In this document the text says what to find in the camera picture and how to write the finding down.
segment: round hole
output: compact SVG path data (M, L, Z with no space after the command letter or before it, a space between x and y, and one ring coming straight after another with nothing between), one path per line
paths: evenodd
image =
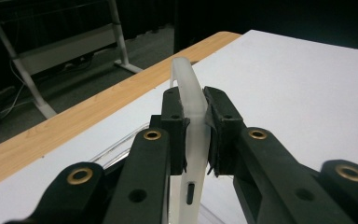
M161 133L158 131L147 131L144 134L144 138L147 140L157 140L161 137Z
M358 169L356 167L339 164L336 166L336 172L346 179L358 182Z
M146 191L144 189L135 189L129 194L129 199L133 203L140 203L145 200L147 197Z
M308 202L313 201L315 198L315 196L307 189L297 189L296 196L297 198Z
M249 135L251 135L251 137L253 137L254 139L265 139L267 138L267 134L259 131L259 130L251 130L249 132Z
M66 177L66 181L71 185L86 183L92 177L92 170L89 167L77 168Z

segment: wooden edge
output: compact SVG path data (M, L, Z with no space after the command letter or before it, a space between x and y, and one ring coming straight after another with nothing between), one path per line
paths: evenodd
M172 58L197 62L239 36L212 35L0 144L0 182L168 80Z

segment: floor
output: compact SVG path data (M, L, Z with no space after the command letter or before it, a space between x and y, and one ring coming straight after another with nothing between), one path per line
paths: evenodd
M130 63L146 69L173 54L173 27L167 25L156 33L139 35L127 40L126 46ZM132 76L131 72L113 65L118 58L117 48L105 49L94 54L91 61L76 68L36 77L35 83L46 101L57 113L61 113ZM0 117L9 112L0 121L0 143L45 120L32 103L28 90L22 88L19 91L20 88L0 110Z

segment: clear plastic object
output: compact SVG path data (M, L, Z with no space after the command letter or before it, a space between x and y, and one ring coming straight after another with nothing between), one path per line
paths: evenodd
M187 58L172 60L171 87L175 80L184 115L190 119L190 124L186 131L187 171L179 176L171 176L170 223L193 224L198 221L211 130L205 124L207 102ZM192 200L188 195L190 184L194 185Z

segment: white tabletop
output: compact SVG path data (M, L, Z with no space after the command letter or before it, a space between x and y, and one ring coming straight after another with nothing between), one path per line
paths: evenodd
M193 68L201 86L225 91L248 127L273 132L300 163L315 170L329 160L358 163L357 49L251 31ZM29 216L63 168L89 161L160 114L168 88L161 84L2 181L0 223ZM206 178L200 222L244 219L230 182Z

